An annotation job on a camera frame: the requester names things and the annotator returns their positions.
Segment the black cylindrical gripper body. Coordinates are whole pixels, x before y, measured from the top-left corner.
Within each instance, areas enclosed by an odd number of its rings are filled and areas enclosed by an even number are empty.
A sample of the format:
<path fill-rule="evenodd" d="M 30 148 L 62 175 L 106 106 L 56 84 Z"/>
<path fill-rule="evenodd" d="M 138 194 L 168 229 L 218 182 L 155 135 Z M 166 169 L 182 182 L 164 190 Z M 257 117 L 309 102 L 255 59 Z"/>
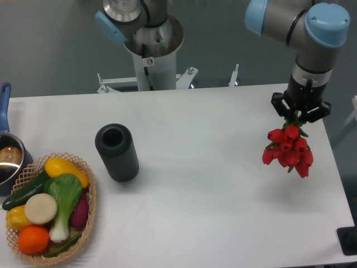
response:
<path fill-rule="evenodd" d="M 310 82 L 298 82 L 291 75 L 288 87 L 284 92 L 284 101 L 291 112 L 309 112 L 322 105 L 322 94 L 326 84 L 319 87 Z"/>

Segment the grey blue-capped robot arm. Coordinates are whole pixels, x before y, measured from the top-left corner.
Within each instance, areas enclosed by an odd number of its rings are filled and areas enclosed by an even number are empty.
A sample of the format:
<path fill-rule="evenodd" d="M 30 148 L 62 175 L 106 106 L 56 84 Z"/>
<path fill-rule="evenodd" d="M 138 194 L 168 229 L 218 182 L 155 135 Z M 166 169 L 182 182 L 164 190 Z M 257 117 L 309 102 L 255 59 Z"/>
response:
<path fill-rule="evenodd" d="M 250 1 L 245 25 L 259 36 L 297 52 L 288 87 L 272 95 L 272 105 L 287 122 L 315 122 L 330 113 L 322 99 L 350 25 L 348 11 L 334 3 Z M 176 77 L 176 53 L 184 40 L 166 1 L 104 1 L 95 22 L 111 42 L 132 54 L 140 91 L 187 88 Z"/>

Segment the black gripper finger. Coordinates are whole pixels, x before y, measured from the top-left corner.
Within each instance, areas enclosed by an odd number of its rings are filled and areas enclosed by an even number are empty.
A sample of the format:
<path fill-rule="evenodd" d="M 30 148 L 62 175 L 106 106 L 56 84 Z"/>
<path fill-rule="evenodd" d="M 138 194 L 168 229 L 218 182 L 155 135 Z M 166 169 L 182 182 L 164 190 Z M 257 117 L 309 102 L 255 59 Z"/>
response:
<path fill-rule="evenodd" d="M 271 104 L 276 110 L 277 114 L 283 118 L 292 118 L 294 110 L 286 102 L 287 96 L 285 93 L 274 92 L 271 98 Z"/>
<path fill-rule="evenodd" d="M 300 115 L 300 121 L 302 123 L 314 123 L 326 116 L 328 116 L 331 112 L 331 104 L 325 101 L 322 101 L 320 106 L 314 108 L 311 111 L 305 112 L 303 111 Z"/>

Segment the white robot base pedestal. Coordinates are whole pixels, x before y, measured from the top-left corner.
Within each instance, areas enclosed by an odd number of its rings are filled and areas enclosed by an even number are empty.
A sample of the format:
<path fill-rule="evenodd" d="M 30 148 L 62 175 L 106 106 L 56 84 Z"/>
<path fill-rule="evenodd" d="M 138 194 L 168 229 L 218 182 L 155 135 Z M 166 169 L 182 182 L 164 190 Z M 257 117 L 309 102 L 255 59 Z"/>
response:
<path fill-rule="evenodd" d="M 133 57 L 136 77 L 143 76 L 148 67 L 150 75 L 167 73 L 176 75 L 176 54 L 184 40 L 184 30 L 180 22 L 171 15 L 154 28 L 142 27 L 124 45 Z"/>

